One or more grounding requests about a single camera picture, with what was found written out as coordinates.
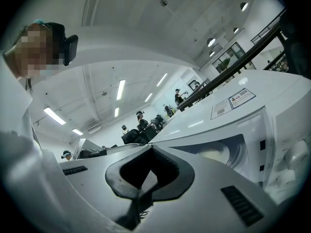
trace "dark vent slot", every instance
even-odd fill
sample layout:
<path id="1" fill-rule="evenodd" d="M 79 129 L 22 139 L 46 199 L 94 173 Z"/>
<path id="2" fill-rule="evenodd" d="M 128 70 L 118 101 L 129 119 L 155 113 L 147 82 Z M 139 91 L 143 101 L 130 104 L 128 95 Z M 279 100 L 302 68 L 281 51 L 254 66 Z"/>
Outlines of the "dark vent slot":
<path id="1" fill-rule="evenodd" d="M 250 201 L 234 186 L 222 188 L 221 191 L 228 199 L 234 210 L 247 227 L 258 222 L 263 215 L 251 204 Z"/>
<path id="2" fill-rule="evenodd" d="M 70 174 L 75 174 L 75 173 L 79 173 L 79 172 L 83 172 L 86 171 L 87 168 L 85 166 L 78 166 L 78 167 L 74 167 L 74 168 L 70 168 L 70 169 L 65 169 L 63 170 L 65 176 L 70 175 Z"/>
<path id="3" fill-rule="evenodd" d="M 260 150 L 265 150 L 266 149 L 266 140 L 263 140 L 260 142 Z"/>

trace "person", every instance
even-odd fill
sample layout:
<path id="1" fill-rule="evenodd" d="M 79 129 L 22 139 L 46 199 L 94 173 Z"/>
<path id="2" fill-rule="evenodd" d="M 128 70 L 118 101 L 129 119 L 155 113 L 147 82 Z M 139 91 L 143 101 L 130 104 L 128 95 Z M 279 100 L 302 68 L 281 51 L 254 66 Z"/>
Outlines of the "person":
<path id="1" fill-rule="evenodd" d="M 141 128 L 145 129 L 149 126 L 151 126 L 151 123 L 148 123 L 148 121 L 146 121 L 145 119 L 143 119 L 143 111 L 137 111 L 136 112 L 136 116 L 137 116 L 137 120 L 139 125 L 141 126 Z"/>
<path id="2" fill-rule="evenodd" d="M 65 150 L 65 151 L 63 152 L 63 155 L 62 155 L 61 158 L 62 158 L 62 159 L 66 158 L 66 160 L 68 160 L 68 161 L 72 161 L 72 160 L 73 160 L 72 154 L 71 154 L 70 151 L 68 151 L 68 150 Z"/>
<path id="3" fill-rule="evenodd" d="M 167 113 L 169 117 L 172 117 L 174 115 L 173 110 L 171 106 L 164 104 L 163 105 L 164 111 Z"/>
<path id="4" fill-rule="evenodd" d="M 179 94 L 179 91 L 180 91 L 180 89 L 176 89 L 175 90 L 175 102 L 176 102 L 176 104 L 177 105 L 180 105 L 184 100 L 183 100 L 183 98 L 181 97 L 182 95 L 184 95 L 184 94 L 188 94 L 188 92 L 187 91 L 185 91 L 184 93 L 182 93 L 182 94 Z"/>
<path id="5" fill-rule="evenodd" d="M 32 92 L 30 78 L 59 63 L 64 40 L 63 25 L 39 19 L 24 27 L 10 50 L 0 53 L 0 131 L 37 141 L 28 114 L 32 96 L 19 80 L 26 78 L 26 89 Z"/>
<path id="6" fill-rule="evenodd" d="M 128 129 L 125 125 L 122 125 L 122 129 L 123 129 L 123 134 L 128 133 Z"/>

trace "sticker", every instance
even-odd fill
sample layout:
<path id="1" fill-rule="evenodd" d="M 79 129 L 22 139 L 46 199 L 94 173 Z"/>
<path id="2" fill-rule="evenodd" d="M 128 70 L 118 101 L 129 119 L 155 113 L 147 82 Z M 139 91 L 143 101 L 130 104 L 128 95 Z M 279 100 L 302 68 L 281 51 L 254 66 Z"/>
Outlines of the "sticker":
<path id="1" fill-rule="evenodd" d="M 255 94 L 251 93 L 246 88 L 243 88 L 241 91 L 238 91 L 236 94 L 232 95 L 228 99 L 230 101 L 232 108 L 236 109 L 255 97 L 256 97 Z"/>
<path id="2" fill-rule="evenodd" d="M 230 105 L 229 99 L 226 99 L 213 106 L 212 115 L 210 116 L 210 119 L 212 120 L 214 118 L 220 117 L 229 111 L 232 111 L 232 107 Z"/>

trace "handrail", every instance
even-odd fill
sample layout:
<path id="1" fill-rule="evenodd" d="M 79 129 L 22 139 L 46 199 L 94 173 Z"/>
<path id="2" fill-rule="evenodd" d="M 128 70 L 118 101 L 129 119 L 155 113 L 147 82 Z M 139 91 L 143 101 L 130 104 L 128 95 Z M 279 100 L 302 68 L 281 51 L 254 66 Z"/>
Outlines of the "handrail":
<path id="1" fill-rule="evenodd" d="M 262 39 L 262 37 L 260 36 L 260 34 L 263 32 L 263 31 L 265 31 L 266 29 L 269 29 L 269 30 L 271 30 L 270 28 L 269 28 L 269 26 L 272 24 L 272 23 L 274 23 L 275 21 L 276 21 L 276 19 L 278 19 L 279 17 L 281 17 L 281 15 L 284 13 L 286 11 L 286 9 L 283 9 L 266 27 L 264 27 L 253 39 L 251 39 L 251 42 L 253 42 L 253 40 L 256 38 L 256 37 L 260 37 L 261 39 Z"/>
<path id="2" fill-rule="evenodd" d="M 266 34 L 256 45 L 254 45 L 245 55 L 237 60 L 230 68 L 222 72 L 219 76 L 213 79 L 209 84 L 202 89 L 194 91 L 184 102 L 177 106 L 177 109 L 184 111 L 186 107 L 191 106 L 202 96 L 208 94 L 220 84 L 229 79 L 233 74 L 239 71 L 243 66 L 249 63 L 257 56 L 278 34 L 280 33 L 279 22 Z"/>
<path id="3" fill-rule="evenodd" d="M 271 61 L 263 70 L 269 70 L 284 55 L 284 51 L 280 53 L 273 61 Z"/>

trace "white ceiling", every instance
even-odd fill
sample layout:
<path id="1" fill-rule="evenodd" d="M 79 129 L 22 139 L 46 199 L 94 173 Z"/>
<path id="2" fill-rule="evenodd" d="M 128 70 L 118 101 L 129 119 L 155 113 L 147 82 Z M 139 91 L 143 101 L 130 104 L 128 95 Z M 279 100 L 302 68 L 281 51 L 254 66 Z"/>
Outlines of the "white ceiling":
<path id="1" fill-rule="evenodd" d="M 160 5 L 160 0 L 83 1 L 84 10 L 80 13 L 83 27 L 112 25 L 154 35 L 168 41 L 201 67 L 210 60 L 207 39 L 215 37 L 213 47 L 220 51 L 217 38 L 228 42 L 234 38 L 233 28 L 242 28 L 248 14 L 240 10 L 240 3 L 253 0 L 167 0 L 166 7 Z M 164 62 L 128 60 L 71 68 L 34 86 L 30 116 L 33 123 L 39 121 L 36 130 L 72 141 L 77 138 L 71 132 L 73 128 L 86 132 L 96 124 L 104 127 L 116 120 L 115 108 L 120 108 L 120 118 L 144 106 L 150 93 L 159 92 L 161 87 L 156 84 L 163 75 L 168 73 L 164 84 L 177 68 Z M 122 99 L 116 101 L 119 81 L 123 79 L 126 83 Z M 67 123 L 60 127 L 46 116 L 43 112 L 46 106 Z"/>

